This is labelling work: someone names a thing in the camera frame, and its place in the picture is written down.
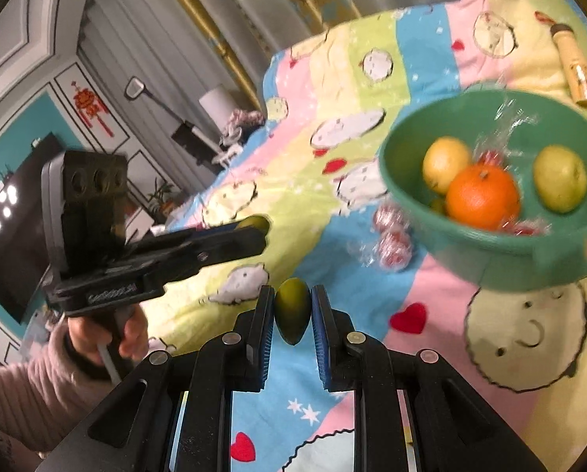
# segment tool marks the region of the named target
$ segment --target pink sleeve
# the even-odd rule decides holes
[[[105,397],[112,385],[90,380],[64,349],[58,326],[41,355],[0,367],[0,430],[32,451],[50,451]]]

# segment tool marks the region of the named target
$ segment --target green bowl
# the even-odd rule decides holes
[[[505,100],[537,116],[519,125],[509,149],[522,151],[509,160],[522,193],[522,218],[542,216],[551,224],[544,236],[510,236],[457,224],[429,209],[436,195],[425,185],[421,166],[429,146],[455,136],[470,148],[496,127],[494,116]],[[530,291],[587,277],[587,195],[562,215],[544,208],[535,192],[532,164],[545,146],[573,149],[587,168],[587,120],[554,99],[515,90],[465,92],[423,107],[401,121],[380,152],[383,179],[411,219],[417,238],[442,265],[461,278],[498,291]]]

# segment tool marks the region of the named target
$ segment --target red candy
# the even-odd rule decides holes
[[[409,220],[396,203],[390,200],[381,202],[372,216],[372,227],[376,232],[385,232],[394,225],[401,225],[403,229],[409,229]]]
[[[505,155],[503,154],[503,151],[498,151],[496,149],[486,149],[479,155],[477,163],[482,165],[503,167],[503,164],[505,163]]]
[[[534,220],[505,222],[501,226],[501,230],[515,236],[543,236],[550,234],[551,225],[543,218],[535,218]]]
[[[379,264],[391,271],[405,269],[412,258],[412,243],[402,227],[393,227],[384,232],[376,245]]]

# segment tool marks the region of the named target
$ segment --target wooden cylinder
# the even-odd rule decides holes
[[[551,36],[558,47],[566,81],[571,89],[571,98],[580,106],[587,107],[587,60],[572,28],[557,23],[551,27]]]

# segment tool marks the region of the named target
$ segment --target human hand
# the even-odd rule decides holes
[[[134,361],[142,360],[149,351],[149,338],[147,334],[147,317],[140,305],[135,305],[134,314],[125,323],[123,340],[118,347],[118,352],[123,358]],[[68,332],[71,336],[72,346],[88,361],[96,365],[103,365],[99,355],[98,345],[108,345],[112,342],[112,334],[87,317],[68,318]]]

